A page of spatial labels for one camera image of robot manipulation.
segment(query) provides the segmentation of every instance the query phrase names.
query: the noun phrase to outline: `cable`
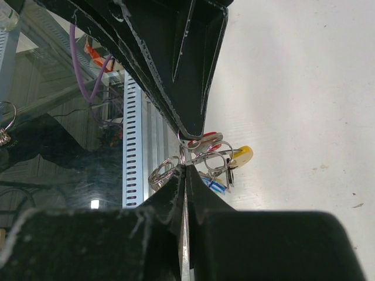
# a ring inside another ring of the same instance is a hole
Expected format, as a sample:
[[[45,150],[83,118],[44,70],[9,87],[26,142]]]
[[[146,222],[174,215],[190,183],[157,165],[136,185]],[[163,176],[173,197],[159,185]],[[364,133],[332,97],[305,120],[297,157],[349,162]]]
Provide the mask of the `cable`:
[[[36,207],[34,198],[30,194],[30,192],[28,192],[28,191],[26,191],[26,190],[24,190],[24,189],[22,189],[20,187],[11,187],[11,188],[8,188],[6,190],[3,190],[2,192],[0,192],[0,197],[2,197],[3,195],[5,195],[6,193],[13,192],[13,191],[22,192],[28,198],[28,200],[30,201],[31,206],[33,208]]]
[[[74,112],[76,112],[76,111],[85,111],[85,110],[88,110],[89,108],[90,108],[90,107],[85,108],[85,109],[75,109],[75,110],[69,112],[68,114],[54,115],[54,116],[52,116],[52,117],[53,117],[53,118],[55,118],[55,117],[66,117],[66,116],[69,116],[70,114],[72,114],[72,113],[74,113]]]
[[[56,189],[64,198],[65,200],[65,205],[66,207],[70,207],[70,201],[66,195],[66,193],[60,188],[60,187],[52,187],[51,189],[47,190],[47,191],[51,191],[51,190],[54,190]],[[27,191],[30,193],[31,196],[33,196],[35,193],[38,193],[38,192],[41,192],[41,191],[46,191],[45,189],[33,189],[32,191]],[[16,213],[15,215],[13,216],[13,222],[16,221],[19,217],[19,213],[21,212],[21,209],[23,207],[23,205],[27,202],[28,200],[28,197],[24,197],[20,203],[18,204],[17,208],[16,208]]]
[[[115,62],[116,62],[115,58],[112,58],[111,71],[113,71],[115,68]]]
[[[105,68],[107,67],[107,64],[109,63],[109,61],[111,60],[112,55],[109,54],[108,57],[106,58],[106,60],[104,61],[103,66],[102,66],[102,68],[99,72],[98,79],[96,80],[93,92],[89,96],[85,87],[84,87],[83,78],[82,78],[82,74],[81,74],[81,71],[80,71],[80,65],[79,65],[78,57],[77,57],[77,46],[76,46],[76,26],[73,25],[73,24],[70,24],[69,39],[70,39],[71,59],[73,61],[73,67],[74,67],[74,72],[75,72],[76,77],[77,77],[78,86],[81,90],[81,93],[82,93],[84,99],[86,101],[92,103],[95,100],[95,97],[97,95],[97,92],[98,92],[98,89],[99,89],[99,86],[100,86],[100,83],[101,83],[101,79],[102,79],[104,71],[105,71]]]
[[[88,110],[90,111],[91,115],[93,116],[93,119],[99,125],[101,125],[101,126],[103,126],[103,125],[116,126],[116,127],[119,127],[120,130],[123,129],[123,126],[121,124],[116,123],[116,122],[112,122],[114,119],[112,119],[111,121],[105,121],[105,120],[100,119],[98,117],[98,112],[94,112],[92,107],[90,107]]]

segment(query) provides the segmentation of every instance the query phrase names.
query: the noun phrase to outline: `perforated metal rail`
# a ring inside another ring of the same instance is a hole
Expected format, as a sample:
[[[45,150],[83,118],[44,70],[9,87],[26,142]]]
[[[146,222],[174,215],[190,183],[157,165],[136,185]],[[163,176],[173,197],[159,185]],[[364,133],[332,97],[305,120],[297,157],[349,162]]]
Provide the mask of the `perforated metal rail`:
[[[124,90],[124,162],[122,206],[135,208],[144,201],[142,157],[142,91],[134,79],[125,73]]]

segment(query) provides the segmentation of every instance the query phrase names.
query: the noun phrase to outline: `metal split ring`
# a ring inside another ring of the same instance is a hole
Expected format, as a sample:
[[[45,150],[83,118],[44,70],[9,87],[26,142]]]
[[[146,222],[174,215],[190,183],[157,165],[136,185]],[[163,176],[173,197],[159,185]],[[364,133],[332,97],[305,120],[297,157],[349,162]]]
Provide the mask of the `metal split ring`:
[[[181,140],[181,137],[180,137],[180,133],[181,133],[181,131],[178,131],[178,133],[177,133],[177,139],[178,139],[178,141],[179,141],[179,143],[184,147],[184,148],[186,148],[186,149],[189,149],[189,150],[192,150],[192,149],[196,149],[198,146],[200,146],[200,140],[195,140],[195,142],[196,142],[196,146],[193,146],[193,147],[188,147],[187,145],[185,145],[184,143],[183,143],[183,141]]]
[[[213,169],[207,164],[207,156],[213,155],[213,154],[218,155],[223,159],[223,162],[224,162],[223,166],[220,166],[220,167],[217,167],[217,168]],[[207,150],[205,152],[202,152],[202,153],[198,154],[195,157],[195,160],[198,159],[198,158],[201,158],[201,157],[204,158],[204,165],[206,165],[207,169],[211,172],[215,172],[215,173],[225,172],[225,170],[228,168],[227,161],[220,152],[217,152],[217,151],[214,151],[214,150],[211,150],[211,151]]]
[[[161,163],[148,177],[148,183],[150,184],[151,188],[154,191],[158,191],[160,188],[162,188],[164,184],[166,184],[169,181],[169,179],[172,177],[173,171],[175,169],[175,166],[172,163],[173,159],[179,160],[179,157],[172,156],[170,158],[165,159],[163,163]],[[163,167],[166,167],[167,165],[171,165],[172,167],[169,170],[165,171],[164,173],[159,174],[161,169]]]
[[[6,128],[0,128],[0,146],[3,146],[3,145],[6,145],[8,142],[10,142],[11,139],[12,139],[8,135],[8,133],[6,132],[6,130],[8,130],[14,124],[14,122],[16,121],[17,108],[16,108],[16,106],[13,103],[11,103],[9,101],[0,101],[0,104],[10,104],[10,105],[13,106],[13,110],[14,110],[14,117],[11,120],[11,122],[8,124],[8,126],[6,126]]]
[[[185,150],[182,145],[180,145],[180,164],[185,165]]]
[[[229,159],[230,159],[229,163],[231,163],[232,160],[233,160],[233,155],[234,155],[234,149],[233,149],[233,147],[232,147],[228,142],[226,142],[225,140],[220,140],[220,141],[215,142],[215,143],[213,143],[212,145],[210,145],[210,147],[207,148],[206,151],[210,151],[210,150],[211,150],[213,147],[215,147],[216,145],[227,145],[227,146],[230,148],[230,150],[231,150],[231,154],[229,155]]]

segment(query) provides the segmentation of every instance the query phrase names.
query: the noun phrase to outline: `purple cable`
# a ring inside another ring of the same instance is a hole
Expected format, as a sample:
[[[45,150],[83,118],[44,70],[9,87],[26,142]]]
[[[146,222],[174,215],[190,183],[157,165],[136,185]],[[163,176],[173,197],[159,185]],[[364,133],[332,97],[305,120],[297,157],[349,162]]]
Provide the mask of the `purple cable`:
[[[101,83],[101,79],[103,77],[105,68],[107,64],[110,62],[112,55],[109,54],[108,57],[106,58],[105,62],[103,63],[103,66],[101,67],[101,70],[98,75],[98,79],[96,80],[93,92],[91,93],[91,96],[88,96],[88,93],[84,87],[83,83],[83,78],[81,75],[80,71],[80,65],[78,62],[78,57],[77,57],[77,46],[76,46],[76,26],[70,24],[70,34],[69,34],[69,39],[70,39],[70,51],[71,51],[71,59],[73,61],[73,67],[74,67],[74,72],[77,77],[77,83],[78,86],[80,87],[80,90],[82,92],[82,95],[84,99],[90,103],[92,103],[95,100],[96,94],[98,93],[98,89]]]

